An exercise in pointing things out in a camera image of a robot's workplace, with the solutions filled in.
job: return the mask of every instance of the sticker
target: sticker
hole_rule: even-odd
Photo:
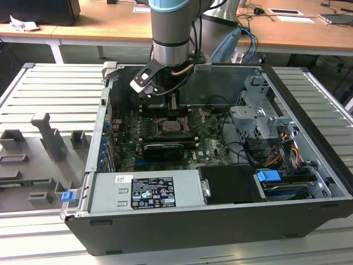
[[[134,13],[150,13],[151,9],[149,7],[134,7]]]
[[[131,183],[133,175],[116,175],[115,183]]]
[[[13,187],[22,187],[21,184],[2,184],[0,188],[13,188]]]
[[[176,207],[172,177],[132,178],[130,181],[132,209]]]

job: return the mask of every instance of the white tag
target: white tag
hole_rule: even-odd
[[[133,175],[117,175],[115,176],[115,183],[131,183]]]
[[[134,7],[134,13],[150,13],[151,9],[149,7]]]
[[[301,18],[301,17],[287,17],[283,15],[278,15],[277,18],[282,22],[299,22],[299,23],[315,23],[309,18]]]
[[[22,187],[21,184],[2,184],[0,188],[13,188],[13,187]]]

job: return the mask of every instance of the white paper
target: white paper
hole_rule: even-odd
[[[315,23],[309,18],[286,17],[283,15],[278,15],[277,18],[282,22]]]
[[[39,29],[39,27],[34,22],[23,22],[21,20],[13,18],[11,15],[10,19],[10,25],[17,31],[25,32]]]
[[[149,7],[134,7],[134,13],[150,13],[151,9]]]
[[[115,176],[115,183],[131,183],[133,175],[117,175]]]

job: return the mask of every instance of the desk leg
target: desk leg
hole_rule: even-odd
[[[56,63],[66,63],[66,60],[60,51],[60,41],[56,40],[56,39],[51,39],[51,40],[48,40],[47,43],[48,43],[48,45],[50,45],[51,52],[53,53],[55,62]]]
[[[98,48],[98,55],[100,59],[104,59],[104,50],[103,50],[103,46],[97,46]]]

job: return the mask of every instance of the computer case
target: computer case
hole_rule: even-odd
[[[38,24],[72,26],[79,16],[78,0],[0,0],[0,22],[13,18]]]

